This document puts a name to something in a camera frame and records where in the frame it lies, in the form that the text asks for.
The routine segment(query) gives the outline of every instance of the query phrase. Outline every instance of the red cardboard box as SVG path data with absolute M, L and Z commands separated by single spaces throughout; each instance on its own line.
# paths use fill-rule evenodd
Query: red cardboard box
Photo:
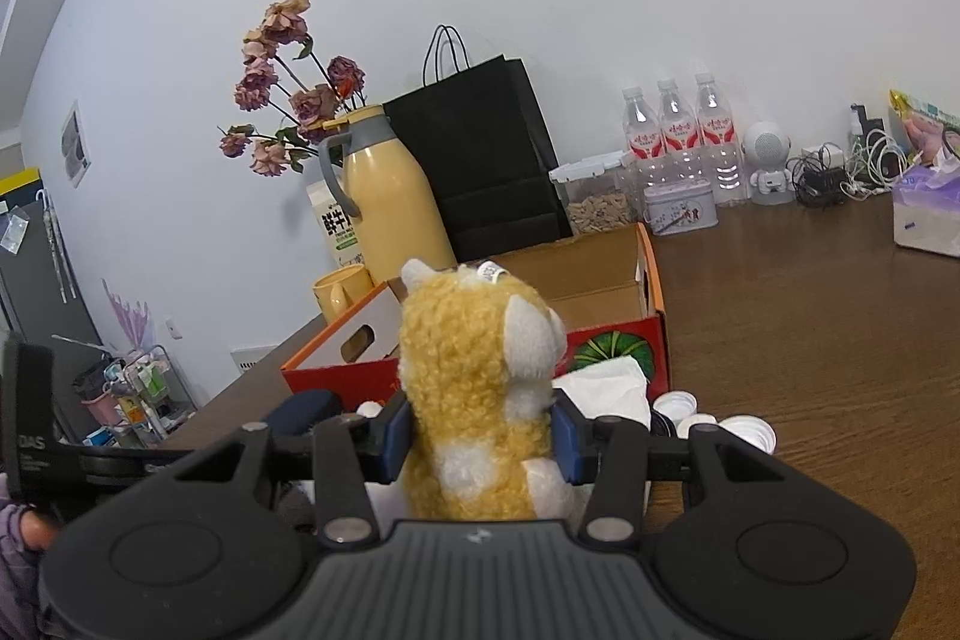
M 493 260 L 536 287 L 568 327 L 568 352 L 558 374 L 631 355 L 647 375 L 651 400 L 669 390 L 664 295 L 643 225 L 561 239 Z M 349 410 L 389 399 L 400 388 L 395 348 L 405 295 L 399 280 L 383 283 L 320 332 L 281 367 L 290 390 L 330 389 Z

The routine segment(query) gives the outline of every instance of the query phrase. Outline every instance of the bag handle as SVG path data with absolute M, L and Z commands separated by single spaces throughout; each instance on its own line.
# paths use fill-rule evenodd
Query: bag handle
M 453 35 L 457 37 L 457 41 L 460 43 L 461 52 L 464 54 L 464 63 L 467 64 L 467 68 L 470 68 L 470 59 L 467 56 L 467 46 L 464 44 L 464 40 L 460 36 L 460 32 L 454 28 L 453 25 L 444 25 L 441 23 L 434 29 L 433 36 L 430 38 L 430 46 L 426 49 L 424 68 L 422 69 L 421 73 L 424 87 L 426 87 L 426 65 L 430 61 L 430 52 L 433 52 L 433 78 L 435 82 L 440 82 L 440 51 L 443 49 L 443 35 L 446 35 L 446 42 L 448 42 L 450 45 L 450 53 L 453 55 L 453 68 L 456 68 L 458 74 L 460 73 L 460 62 L 457 60 L 457 49 L 454 47 L 453 37 L 450 36 L 450 31 L 453 31 Z

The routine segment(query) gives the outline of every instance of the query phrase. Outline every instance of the bottle on shelf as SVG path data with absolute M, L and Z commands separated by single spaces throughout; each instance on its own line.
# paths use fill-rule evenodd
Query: bottle on shelf
M 713 183 L 713 200 L 718 207 L 744 202 L 748 197 L 747 180 L 730 105 L 709 71 L 698 74 L 696 80 L 697 122 L 704 139 L 704 165 Z
M 672 178 L 670 158 L 666 153 L 656 112 L 643 100 L 640 88 L 623 92 L 627 102 L 623 115 L 623 133 L 634 153 L 631 169 L 637 172 L 640 193 L 650 185 L 662 185 Z
M 696 180 L 704 176 L 701 162 L 700 126 L 690 106 L 680 97 L 677 80 L 661 79 L 656 83 L 661 92 L 661 128 L 667 152 L 678 177 Z

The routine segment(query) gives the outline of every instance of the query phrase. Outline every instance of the purple sleeve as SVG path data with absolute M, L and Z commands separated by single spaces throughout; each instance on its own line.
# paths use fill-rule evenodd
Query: purple sleeve
M 6 480 L 2 488 L 6 489 Z M 20 519 L 28 508 L 2 497 L 0 504 L 0 637 L 37 640 L 40 555 L 24 548 L 20 534 Z

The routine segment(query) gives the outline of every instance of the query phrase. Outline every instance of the red label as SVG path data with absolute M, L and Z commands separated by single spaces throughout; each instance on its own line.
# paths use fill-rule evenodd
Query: red label
M 699 148 L 700 134 L 692 119 L 689 121 L 673 121 L 664 128 L 664 139 L 672 150 L 690 150 Z
M 659 134 L 637 134 L 630 140 L 630 149 L 637 158 L 659 158 L 664 154 L 664 139 Z
M 704 131 L 704 139 L 710 145 L 726 145 L 733 141 L 736 131 L 733 130 L 733 118 L 723 116 L 723 118 L 707 118 L 700 124 Z

